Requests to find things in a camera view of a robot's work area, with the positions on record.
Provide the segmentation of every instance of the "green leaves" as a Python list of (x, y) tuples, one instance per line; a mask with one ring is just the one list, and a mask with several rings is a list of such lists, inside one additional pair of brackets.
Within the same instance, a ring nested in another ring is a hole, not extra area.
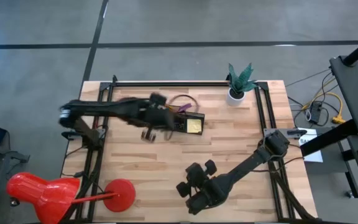
[(249, 81), (249, 78), (254, 69), (252, 64), (248, 64), (247, 68), (241, 72), (238, 77), (234, 71), (233, 66), (229, 63), (229, 73), (230, 73), (230, 87), (233, 89), (236, 94), (240, 94), (242, 91), (251, 91), (256, 87), (255, 80)]

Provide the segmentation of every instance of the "gray floor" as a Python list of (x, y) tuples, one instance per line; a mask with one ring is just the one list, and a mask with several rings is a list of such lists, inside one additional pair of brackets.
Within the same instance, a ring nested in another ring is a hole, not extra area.
[[(101, 3), (0, 0), (0, 44), (91, 43)], [(287, 40), (358, 40), (358, 0), (110, 0), (99, 42)], [(329, 58), (356, 47), (98, 49), (90, 80), (110, 80), (113, 74), (120, 80), (221, 80), (228, 63), (240, 70), (252, 62), (254, 79), (291, 83), (327, 69)], [(78, 97), (89, 52), (0, 50), (0, 127), (11, 132), (12, 150), (31, 155), (16, 172), (59, 177), (67, 142), (60, 135), (58, 107)], [(289, 86), (288, 95), (307, 102), (323, 77)], [(341, 94), (338, 88), (333, 92)], [(339, 108), (337, 99), (327, 102)], [(351, 118), (346, 107), (343, 117)], [(308, 126), (303, 116), (297, 124)], [(356, 165), (352, 168), (358, 181)], [(309, 178), (320, 218), (358, 223), (358, 199), (343, 196), (344, 175)], [(37, 221), (30, 205), (7, 203), (7, 195), (0, 198), (0, 223)]]

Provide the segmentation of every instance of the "red lamp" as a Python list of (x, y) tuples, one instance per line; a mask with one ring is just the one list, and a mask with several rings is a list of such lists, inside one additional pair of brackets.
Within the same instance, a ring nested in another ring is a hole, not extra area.
[(9, 179), (6, 190), (19, 201), (32, 203), (38, 219), (45, 224), (58, 223), (74, 203), (103, 199), (110, 211), (123, 212), (135, 200), (135, 188), (125, 179), (111, 181), (104, 190), (108, 193), (75, 199), (79, 187), (80, 180), (77, 178), (46, 181), (28, 172), (21, 172)]

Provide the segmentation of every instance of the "white paper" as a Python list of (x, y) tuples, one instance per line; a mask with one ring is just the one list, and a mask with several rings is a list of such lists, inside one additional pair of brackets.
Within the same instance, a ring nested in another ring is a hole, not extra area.
[[(314, 139), (317, 137), (317, 133), (315, 129), (308, 129), (308, 128), (299, 128), (300, 130), (306, 130), (307, 133), (302, 135), (301, 138), (299, 138), (299, 145), (303, 145), (304, 143)], [(321, 155), (321, 151), (318, 150), (317, 152), (314, 152), (308, 156), (305, 156), (304, 161), (306, 162), (323, 162), (323, 157)]]

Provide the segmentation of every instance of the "wooden tabletop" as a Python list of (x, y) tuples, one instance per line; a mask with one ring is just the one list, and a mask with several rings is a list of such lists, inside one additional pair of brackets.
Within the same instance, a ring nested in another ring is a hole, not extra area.
[[(96, 101), (99, 83), (84, 82), (80, 99)], [(294, 127), (284, 82), (268, 81), (268, 85), (277, 127)], [(128, 96), (148, 98), (152, 92), (159, 92), (168, 100), (180, 94), (194, 97), (201, 106), (200, 113), (205, 114), (204, 133), (202, 136), (173, 133), (170, 141), (164, 141), (163, 133), (157, 133), (155, 143), (149, 144), (140, 139), (142, 128), (110, 118), (99, 184), (104, 188), (114, 179), (129, 179), (135, 186), (136, 198), (133, 206), (121, 213), (110, 212), (103, 202), (97, 202), (94, 221), (277, 221), (268, 173), (249, 173), (234, 185), (224, 204), (197, 215), (188, 213), (186, 199), (181, 198), (176, 190), (176, 185), (185, 181), (185, 169), (193, 162), (203, 165), (212, 159), (218, 168), (215, 175), (219, 175), (230, 171), (253, 153), (262, 138), (255, 92), (247, 92), (239, 107), (226, 104), (227, 87), (115, 87), (113, 100)], [(270, 127), (262, 91), (261, 94), (265, 119)], [(186, 99), (178, 99), (174, 105), (183, 103)], [(91, 126), (93, 117), (84, 117), (84, 120)], [(80, 144), (80, 140), (72, 141), (68, 152)], [(63, 173), (83, 170), (85, 155), (86, 149), (70, 155), (65, 160)], [(300, 149), (290, 147), (284, 161), (295, 157), (301, 157)], [(267, 169), (267, 165), (262, 164), (257, 169)], [(291, 190), (307, 211), (317, 217), (304, 162), (295, 160), (287, 164), (286, 169)], [(286, 214), (282, 192), (280, 197)]]

